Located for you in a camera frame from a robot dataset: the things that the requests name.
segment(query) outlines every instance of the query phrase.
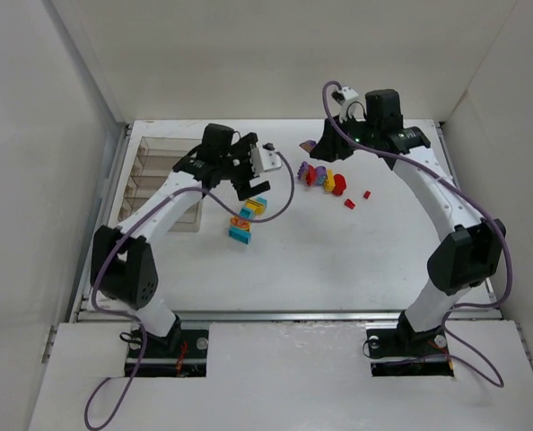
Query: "black mounting plate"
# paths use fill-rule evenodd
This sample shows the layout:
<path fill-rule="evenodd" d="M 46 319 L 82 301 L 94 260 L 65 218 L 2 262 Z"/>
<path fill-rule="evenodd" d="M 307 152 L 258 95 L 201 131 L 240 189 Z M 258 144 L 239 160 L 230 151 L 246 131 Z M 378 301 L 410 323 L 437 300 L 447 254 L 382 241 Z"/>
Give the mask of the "black mounting plate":
<path fill-rule="evenodd" d="M 423 339 L 421 342 L 404 344 L 400 340 L 400 332 L 396 328 L 377 328 L 366 330 L 366 344 L 371 359 L 382 359 L 383 357 L 420 357 L 440 354 L 439 348 L 428 343 L 433 343 L 434 338 Z M 371 337 L 378 337 L 378 344 Z"/>
<path fill-rule="evenodd" d="M 141 339 L 141 331 L 133 330 L 131 331 L 131 338 Z M 183 343 L 187 342 L 187 353 L 184 356 L 185 362 L 189 359 L 206 359 L 206 352 L 208 348 L 198 349 L 197 340 L 198 339 L 207 339 L 209 340 L 209 331 L 208 330 L 186 330 L 181 329 L 180 338 L 176 344 L 176 347 L 170 352 L 167 349 L 167 346 L 152 342 L 151 340 L 147 341 L 147 349 L 145 350 L 144 359 L 178 359 L 181 351 L 180 347 Z M 130 348 L 127 353 L 127 358 L 136 359 L 139 356 L 139 349 Z"/>

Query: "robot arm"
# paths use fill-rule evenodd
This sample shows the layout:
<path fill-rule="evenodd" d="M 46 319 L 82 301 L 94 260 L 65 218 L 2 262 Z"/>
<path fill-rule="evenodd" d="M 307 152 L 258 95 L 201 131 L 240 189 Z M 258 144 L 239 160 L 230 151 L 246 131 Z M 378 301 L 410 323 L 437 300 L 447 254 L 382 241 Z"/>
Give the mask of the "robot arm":
<path fill-rule="evenodd" d="M 233 134 L 231 128 L 209 124 L 201 145 L 173 167 L 161 188 L 139 210 L 115 228 L 100 227 L 93 236 L 92 285 L 117 241 L 142 223 L 109 264 L 99 290 L 111 299 L 126 303 L 150 336 L 158 338 L 170 350 L 180 325 L 177 316 L 157 295 L 159 278 L 152 246 L 164 238 L 185 211 L 205 196 L 203 189 L 212 189 L 221 180 L 229 180 L 239 200 L 244 200 L 270 189 L 268 181 L 251 187 L 251 180 L 282 167 L 272 144 L 259 147 L 257 135 L 250 133 L 232 145 Z M 166 204 L 149 220 L 143 220 L 163 202 Z"/>
<path fill-rule="evenodd" d="M 354 141 L 385 153 L 403 154 L 451 182 L 422 130 L 404 128 L 397 92 L 378 90 L 367 93 L 365 121 L 351 116 L 351 107 L 360 103 L 358 93 L 353 89 L 342 87 L 333 92 L 332 97 L 341 105 L 335 121 Z M 353 153 L 353 148 L 328 119 L 322 138 L 310 149 L 310 157 L 328 162 L 344 160 Z M 380 347 L 384 347 L 380 349 L 381 357 L 385 356 L 385 351 L 389 352 L 386 356 L 421 356 L 424 345 L 440 333 L 448 310 L 471 287 L 479 286 L 495 273 L 502 248 L 485 219 L 463 199 L 410 163 L 393 158 L 384 158 L 384 161 L 414 192 L 441 241 L 428 259 L 429 279 L 421 294 L 400 314 L 396 331 L 387 339 L 380 338 Z M 500 221 L 495 222 L 505 234 Z"/>

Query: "small red block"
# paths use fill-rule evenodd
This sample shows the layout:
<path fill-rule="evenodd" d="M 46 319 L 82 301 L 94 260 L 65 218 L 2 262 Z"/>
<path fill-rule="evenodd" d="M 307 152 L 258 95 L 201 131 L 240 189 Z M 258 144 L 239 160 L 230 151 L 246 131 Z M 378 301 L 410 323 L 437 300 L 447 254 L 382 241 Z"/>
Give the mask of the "small red block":
<path fill-rule="evenodd" d="M 344 191 L 346 190 L 346 180 L 345 177 L 337 173 L 335 175 L 335 187 L 332 190 L 332 194 L 336 196 L 342 196 Z"/>
<path fill-rule="evenodd" d="M 306 185 L 310 187 L 314 184 L 315 179 L 317 179 L 317 172 L 309 165 L 309 173 L 306 174 Z"/>

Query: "white base panel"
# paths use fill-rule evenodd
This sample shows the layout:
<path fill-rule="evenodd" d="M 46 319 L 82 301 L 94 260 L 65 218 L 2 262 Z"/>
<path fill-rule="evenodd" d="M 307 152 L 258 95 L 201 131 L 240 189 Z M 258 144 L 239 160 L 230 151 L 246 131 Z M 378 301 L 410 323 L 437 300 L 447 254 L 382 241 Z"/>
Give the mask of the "white base panel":
<path fill-rule="evenodd" d="M 74 330 L 57 334 L 49 362 L 54 372 L 46 375 L 30 431 L 83 431 L 83 408 L 100 376 L 120 375 L 124 356 L 110 354 L 117 348 L 103 340 L 118 341 L 125 324 L 65 326 Z M 533 431 L 533 373 L 514 323 L 451 322 L 449 328 L 488 355 L 504 389 L 461 364 L 455 378 L 371 377 L 361 323 L 215 324 L 206 378 L 136 379 L 106 429 Z M 452 339 L 449 347 L 486 370 L 467 348 Z M 74 348 L 76 366 L 64 352 Z M 126 381 L 100 391 L 93 424 L 107 417 Z"/>

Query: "blue lego brick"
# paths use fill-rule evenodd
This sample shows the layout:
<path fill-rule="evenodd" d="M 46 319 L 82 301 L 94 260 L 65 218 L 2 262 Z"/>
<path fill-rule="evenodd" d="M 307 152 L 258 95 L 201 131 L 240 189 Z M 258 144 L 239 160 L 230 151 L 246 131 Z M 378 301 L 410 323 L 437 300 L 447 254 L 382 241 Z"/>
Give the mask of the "blue lego brick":
<path fill-rule="evenodd" d="M 252 235 L 250 232 L 243 231 L 242 229 L 239 229 L 238 227 L 231 226 L 229 228 L 229 236 L 237 241 L 244 242 L 245 244 L 248 244 L 250 242 L 250 239 L 252 238 Z"/>
<path fill-rule="evenodd" d="M 239 212 L 239 216 L 243 218 L 253 219 L 255 218 L 255 212 L 250 208 L 243 207 Z"/>
<path fill-rule="evenodd" d="M 259 204 L 263 204 L 265 206 L 265 209 L 267 209 L 267 200 L 264 199 L 264 198 L 255 198 L 255 200 L 259 203 Z"/>

